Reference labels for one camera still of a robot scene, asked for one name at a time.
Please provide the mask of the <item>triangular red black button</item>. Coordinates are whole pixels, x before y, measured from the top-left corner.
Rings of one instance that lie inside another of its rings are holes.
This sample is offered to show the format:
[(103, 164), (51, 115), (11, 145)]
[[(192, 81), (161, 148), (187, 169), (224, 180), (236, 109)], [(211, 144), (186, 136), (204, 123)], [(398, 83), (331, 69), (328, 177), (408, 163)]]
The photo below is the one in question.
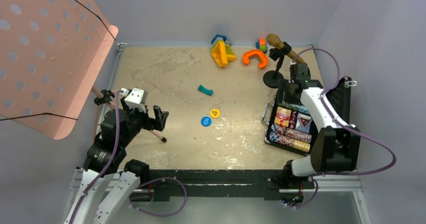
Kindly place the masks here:
[(297, 119), (297, 128), (305, 129), (310, 127), (310, 123), (312, 122), (311, 117), (298, 117)]

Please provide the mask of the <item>black poker set case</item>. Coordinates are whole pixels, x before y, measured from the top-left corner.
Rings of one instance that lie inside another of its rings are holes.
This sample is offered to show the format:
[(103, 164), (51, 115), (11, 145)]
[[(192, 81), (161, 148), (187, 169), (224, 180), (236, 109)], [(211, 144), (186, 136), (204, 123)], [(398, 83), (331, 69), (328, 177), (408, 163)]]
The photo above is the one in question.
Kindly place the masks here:
[[(351, 86), (350, 86), (350, 84), (351, 84), (351, 81), (352, 81), (352, 79), (348, 76), (342, 77), (339, 80), (337, 87), (330, 90), (326, 94), (328, 101), (330, 102), (333, 109), (346, 122), (348, 122), (349, 119), (350, 119), (350, 100), (351, 100)], [(310, 126), (310, 133), (309, 133), (309, 134), (312, 135), (312, 141), (310, 143), (310, 151), (308, 153), (294, 149), (293, 148), (293, 140), (291, 140), (290, 138), (287, 138), (287, 137), (282, 137), (282, 139), (280, 140), (279, 143), (272, 142), (272, 141), (268, 140), (268, 135), (270, 133), (270, 127), (271, 127), (272, 124), (274, 124), (274, 118), (275, 118), (276, 110), (279, 106), (284, 108), (284, 105), (285, 105), (285, 103), (278, 103), (278, 91), (276, 92), (274, 100), (273, 100), (272, 103), (274, 103), (274, 109), (273, 109), (273, 114), (272, 114), (271, 119), (270, 119), (270, 124), (269, 124), (269, 126), (267, 126), (267, 130), (265, 131), (265, 143), (269, 144), (271, 146), (280, 148), (280, 149), (285, 149), (285, 150), (294, 152), (294, 153), (299, 154), (299, 155), (303, 155), (303, 156), (309, 155), (311, 153), (313, 146), (315, 145), (315, 141), (316, 141), (317, 136), (318, 136), (318, 129), (317, 129), (313, 119), (312, 119), (312, 123), (311, 123), (311, 126)], [(293, 117), (292, 113), (291, 113), (289, 126), (287, 128), (295, 129), (297, 117)]]

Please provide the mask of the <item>blue round dealer button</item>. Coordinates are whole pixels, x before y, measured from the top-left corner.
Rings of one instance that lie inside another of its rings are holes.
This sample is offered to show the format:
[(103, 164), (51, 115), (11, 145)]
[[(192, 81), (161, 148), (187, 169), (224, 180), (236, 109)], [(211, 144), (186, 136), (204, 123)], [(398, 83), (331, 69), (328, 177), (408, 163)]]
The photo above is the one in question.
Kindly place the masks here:
[(200, 123), (203, 127), (209, 127), (212, 123), (212, 119), (206, 116), (201, 118)]

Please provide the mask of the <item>yellow round dealer button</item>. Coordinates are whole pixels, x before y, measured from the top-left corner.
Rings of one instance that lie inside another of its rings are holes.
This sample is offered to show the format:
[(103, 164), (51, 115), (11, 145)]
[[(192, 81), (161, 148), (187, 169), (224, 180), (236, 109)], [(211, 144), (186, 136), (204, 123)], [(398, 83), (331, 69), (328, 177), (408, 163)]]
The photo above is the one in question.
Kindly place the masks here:
[(217, 108), (214, 108), (210, 111), (210, 117), (213, 119), (217, 119), (221, 116), (221, 111)]

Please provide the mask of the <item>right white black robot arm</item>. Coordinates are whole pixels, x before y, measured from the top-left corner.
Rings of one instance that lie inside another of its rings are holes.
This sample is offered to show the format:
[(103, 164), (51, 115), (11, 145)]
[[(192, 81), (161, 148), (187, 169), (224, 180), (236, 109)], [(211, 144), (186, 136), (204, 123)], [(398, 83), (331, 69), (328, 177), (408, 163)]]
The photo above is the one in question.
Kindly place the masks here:
[(286, 186), (295, 187), (315, 174), (348, 174), (356, 169), (361, 136), (359, 129), (348, 123), (350, 82), (345, 76), (337, 86), (325, 90), (311, 78), (306, 63), (290, 66), (284, 99), (307, 108), (317, 134), (308, 156), (284, 165), (280, 178)]

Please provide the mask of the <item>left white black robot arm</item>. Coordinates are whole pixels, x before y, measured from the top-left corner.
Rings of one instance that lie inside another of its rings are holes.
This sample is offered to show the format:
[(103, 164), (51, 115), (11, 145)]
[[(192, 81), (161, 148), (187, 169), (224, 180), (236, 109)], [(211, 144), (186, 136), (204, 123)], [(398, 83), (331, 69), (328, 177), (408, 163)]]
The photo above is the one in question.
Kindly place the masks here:
[(149, 165), (132, 160), (127, 163), (113, 190), (104, 193), (126, 157), (126, 147), (141, 130), (147, 130), (162, 142), (167, 139), (159, 133), (164, 130), (169, 116), (161, 107), (153, 106), (154, 118), (149, 117), (145, 104), (148, 93), (134, 87), (123, 88), (117, 93), (102, 90), (103, 98), (96, 98), (97, 105), (115, 99), (114, 108), (107, 112), (100, 123), (100, 131), (86, 153), (78, 197), (74, 201), (65, 223), (106, 223), (118, 206), (124, 202), (124, 195), (135, 188), (149, 184)]

